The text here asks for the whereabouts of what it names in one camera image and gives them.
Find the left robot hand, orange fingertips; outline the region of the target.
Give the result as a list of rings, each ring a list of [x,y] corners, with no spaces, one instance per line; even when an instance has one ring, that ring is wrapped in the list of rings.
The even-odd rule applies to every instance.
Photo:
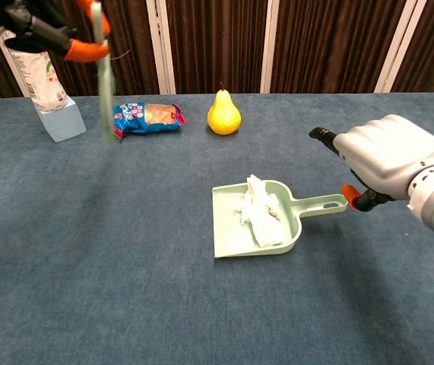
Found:
[[[55,1],[0,1],[0,35],[5,30],[14,34],[5,41],[14,51],[54,52],[66,61],[83,63],[109,54],[105,43],[79,40],[78,27]]]

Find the right robot hand, orange thumb tip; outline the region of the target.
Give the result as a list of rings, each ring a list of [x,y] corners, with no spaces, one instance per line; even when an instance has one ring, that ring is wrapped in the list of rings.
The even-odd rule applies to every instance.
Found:
[[[322,127],[309,132],[342,158],[366,187],[345,185],[341,193],[359,211],[392,201],[406,201],[420,188],[417,177],[434,173],[434,135],[402,116],[381,119],[334,134]]]

